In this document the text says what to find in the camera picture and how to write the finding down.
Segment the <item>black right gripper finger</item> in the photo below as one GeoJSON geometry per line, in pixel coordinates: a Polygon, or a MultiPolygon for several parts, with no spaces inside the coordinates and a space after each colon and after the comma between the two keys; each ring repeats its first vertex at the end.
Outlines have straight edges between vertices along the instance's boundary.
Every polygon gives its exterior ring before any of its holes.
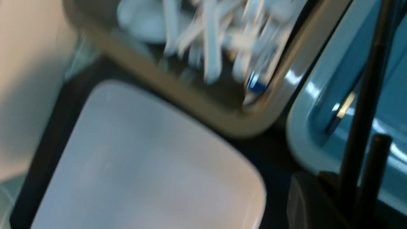
{"type": "Polygon", "coordinates": [[[337,210],[326,184],[312,175],[291,176],[286,215],[290,229],[351,229],[337,210]]]}

